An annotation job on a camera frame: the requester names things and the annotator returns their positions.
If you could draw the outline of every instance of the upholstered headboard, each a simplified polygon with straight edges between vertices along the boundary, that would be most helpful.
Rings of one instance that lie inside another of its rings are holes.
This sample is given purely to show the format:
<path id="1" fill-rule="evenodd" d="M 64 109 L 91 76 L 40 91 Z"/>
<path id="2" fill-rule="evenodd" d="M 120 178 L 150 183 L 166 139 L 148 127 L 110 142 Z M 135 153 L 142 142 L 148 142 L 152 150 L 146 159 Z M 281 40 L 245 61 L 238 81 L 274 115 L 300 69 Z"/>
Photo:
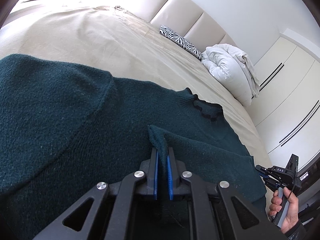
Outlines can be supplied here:
<path id="1" fill-rule="evenodd" d="M 191 0 L 123 0 L 121 6 L 157 28 L 169 27 L 201 52 L 214 44 L 236 45 L 224 29 Z"/>

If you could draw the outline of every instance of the human hand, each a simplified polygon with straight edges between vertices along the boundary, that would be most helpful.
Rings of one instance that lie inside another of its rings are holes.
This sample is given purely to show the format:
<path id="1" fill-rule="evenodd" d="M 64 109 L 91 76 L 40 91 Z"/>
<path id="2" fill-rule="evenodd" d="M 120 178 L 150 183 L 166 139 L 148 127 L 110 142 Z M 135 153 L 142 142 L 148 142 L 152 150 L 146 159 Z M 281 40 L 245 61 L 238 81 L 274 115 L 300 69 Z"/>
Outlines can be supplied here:
<path id="1" fill-rule="evenodd" d="M 290 190 L 287 187 L 284 187 L 283 193 L 284 195 L 288 198 L 290 194 Z M 275 216 L 280 210 L 281 210 L 281 203 L 282 199 L 278 197 L 279 192 L 276 190 L 273 193 L 273 198 L 271 199 L 271 205 L 269 207 L 270 211 L 268 212 L 268 215 L 270 217 Z M 294 227 L 294 225 L 298 222 L 298 210 L 299 210 L 299 200 L 295 196 L 295 194 L 291 193 L 290 198 L 288 199 L 289 201 L 289 209 L 288 213 L 284 219 L 284 222 L 281 227 L 281 232 L 286 233 L 288 232 L 291 228 Z"/>

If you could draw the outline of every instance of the wardrobe door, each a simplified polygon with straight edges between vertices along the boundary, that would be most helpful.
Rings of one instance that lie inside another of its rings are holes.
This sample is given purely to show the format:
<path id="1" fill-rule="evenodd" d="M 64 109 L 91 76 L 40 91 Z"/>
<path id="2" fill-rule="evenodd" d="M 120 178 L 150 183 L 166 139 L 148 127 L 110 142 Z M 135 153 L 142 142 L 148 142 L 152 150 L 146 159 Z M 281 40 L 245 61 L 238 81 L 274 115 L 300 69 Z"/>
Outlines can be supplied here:
<path id="1" fill-rule="evenodd" d="M 320 150 L 320 110 L 289 139 L 283 141 L 269 153 L 273 165 L 285 167 L 291 156 L 299 156 L 298 170 L 301 170 Z"/>
<path id="2" fill-rule="evenodd" d="M 280 37 L 276 43 L 254 66 L 257 78 L 262 84 L 278 67 L 290 57 L 297 46 L 292 42 Z"/>
<path id="3" fill-rule="evenodd" d="M 266 119 L 294 91 L 314 61 L 303 49 L 295 48 L 280 71 L 260 89 L 259 97 L 253 98 L 251 106 L 246 108 L 255 126 Z"/>
<path id="4" fill-rule="evenodd" d="M 267 152 L 283 144 L 299 132 L 320 106 L 320 64 L 315 61 L 297 88 L 265 120 L 257 131 Z"/>

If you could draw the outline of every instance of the folded blanket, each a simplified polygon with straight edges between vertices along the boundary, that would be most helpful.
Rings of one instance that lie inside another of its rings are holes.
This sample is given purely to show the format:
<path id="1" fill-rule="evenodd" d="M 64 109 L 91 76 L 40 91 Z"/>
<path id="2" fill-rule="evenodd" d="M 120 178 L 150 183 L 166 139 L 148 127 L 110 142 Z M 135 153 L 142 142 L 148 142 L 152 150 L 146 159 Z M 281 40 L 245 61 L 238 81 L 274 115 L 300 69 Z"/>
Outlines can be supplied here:
<path id="1" fill-rule="evenodd" d="M 243 105 L 249 106 L 251 98 L 258 97 L 259 80 L 248 55 L 229 44 L 207 47 L 202 53 L 202 64 Z"/>
<path id="2" fill-rule="evenodd" d="M 13 54 L 0 60 L 0 212 L 32 239 L 97 182 L 115 183 L 159 151 L 159 201 L 144 203 L 138 239 L 187 239 L 185 202 L 170 203 L 167 147 L 204 180 L 227 180 L 265 212 L 253 157 L 222 107 L 152 82 Z"/>

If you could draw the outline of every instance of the sweater sleeve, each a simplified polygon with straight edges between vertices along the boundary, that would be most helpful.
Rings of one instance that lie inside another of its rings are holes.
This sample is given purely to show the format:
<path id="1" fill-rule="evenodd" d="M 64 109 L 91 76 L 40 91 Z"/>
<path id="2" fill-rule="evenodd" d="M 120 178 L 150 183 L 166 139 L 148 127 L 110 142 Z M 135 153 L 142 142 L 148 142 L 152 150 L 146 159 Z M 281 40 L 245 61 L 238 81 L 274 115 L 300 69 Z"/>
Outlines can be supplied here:
<path id="1" fill-rule="evenodd" d="M 306 235 L 306 230 L 303 227 L 301 221 L 299 220 L 293 228 L 285 233 L 285 236 L 289 240 L 302 240 Z"/>

